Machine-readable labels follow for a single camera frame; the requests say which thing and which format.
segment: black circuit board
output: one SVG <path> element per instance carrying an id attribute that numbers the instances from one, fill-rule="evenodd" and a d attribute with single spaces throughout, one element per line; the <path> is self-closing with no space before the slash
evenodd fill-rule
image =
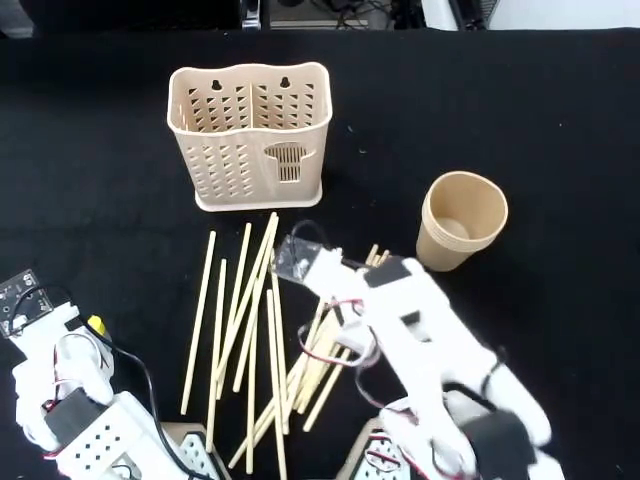
<path id="1" fill-rule="evenodd" d="M 53 306 L 44 290 L 35 291 L 20 305 L 13 329 L 9 331 L 9 317 L 14 314 L 16 302 L 23 292 L 38 285 L 38 279 L 30 269 L 0 284 L 0 330 L 3 337 L 7 338 L 20 332 L 25 326 L 53 311 Z"/>

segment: beige plastic basket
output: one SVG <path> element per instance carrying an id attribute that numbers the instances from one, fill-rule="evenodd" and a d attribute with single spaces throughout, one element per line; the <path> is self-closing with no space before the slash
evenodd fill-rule
<path id="1" fill-rule="evenodd" d="M 169 82 L 167 123 L 210 212 L 318 203 L 332 113 L 319 63 L 181 68 Z"/>

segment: black table surface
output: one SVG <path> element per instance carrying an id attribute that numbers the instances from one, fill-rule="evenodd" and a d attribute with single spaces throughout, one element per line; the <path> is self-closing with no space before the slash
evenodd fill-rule
<path id="1" fill-rule="evenodd" d="M 639 51 L 640 33 L 625 30 L 1 41 L 0 274 L 32 267 L 69 286 L 84 313 L 100 314 L 148 363 L 162 419 L 204 422 L 213 292 L 186 417 L 179 403 L 207 232 L 218 232 L 214 271 L 226 257 L 232 278 L 244 223 L 254 222 L 256 239 L 268 212 L 196 207 L 165 123 L 168 78 L 182 66 L 316 60 L 330 71 L 335 109 L 325 193 L 316 207 L 280 211 L 280 237 L 312 218 L 353 259 L 374 242 L 411 256 L 434 178 L 468 169 L 493 179 L 509 200 L 507 227 L 436 280 L 470 327 L 506 347 L 551 420 L 547 450 L 567 478 L 635 478 Z M 291 362 L 294 332 L 315 302 L 301 288 L 282 289 Z M 270 398 L 263 321 L 260 328 L 258 411 Z M 19 360 L 2 345 L 3 478 L 56 478 L 14 423 Z M 146 402 L 140 375 L 123 359 L 116 377 Z M 402 395 L 384 367 L 367 381 L 385 400 Z M 218 408 L 216 444 L 227 460 L 244 435 L 245 404 L 244 392 L 227 390 Z M 374 414 L 343 373 L 311 433 L 294 417 L 290 477 L 335 475 Z M 277 471 L 273 438 L 257 448 L 258 478 Z"/>

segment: kraft paper cup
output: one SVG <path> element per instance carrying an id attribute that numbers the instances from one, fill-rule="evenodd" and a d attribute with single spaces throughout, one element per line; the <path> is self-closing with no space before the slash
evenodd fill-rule
<path id="1" fill-rule="evenodd" d="M 504 193 L 490 180 L 471 172 L 445 173 L 422 205 L 418 259 L 431 270 L 453 270 L 493 242 L 508 214 Z"/>

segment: robotic arm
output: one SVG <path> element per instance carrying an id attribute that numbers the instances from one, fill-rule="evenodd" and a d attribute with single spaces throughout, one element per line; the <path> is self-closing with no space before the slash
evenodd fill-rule
<path id="1" fill-rule="evenodd" d="M 336 341 L 360 355 L 379 349 L 407 397 L 381 410 L 385 430 L 431 480 L 561 480 L 562 470 L 537 450 L 551 427 L 535 399 L 455 315 L 445 294 L 415 259 L 392 257 L 377 268 L 353 270 L 342 253 L 288 237 L 280 247 L 279 276 L 320 298 L 358 299 L 340 305 Z M 461 385 L 476 399 L 445 394 Z"/>
<path id="2" fill-rule="evenodd" d="M 229 478 L 198 434 L 188 434 L 178 446 L 133 395 L 114 395 L 114 358 L 98 338 L 108 338 L 102 321 L 92 317 L 85 323 L 71 301 L 54 308 L 30 270 L 0 285 L 0 331 L 25 356 L 13 369 L 16 422 L 63 475 Z"/>

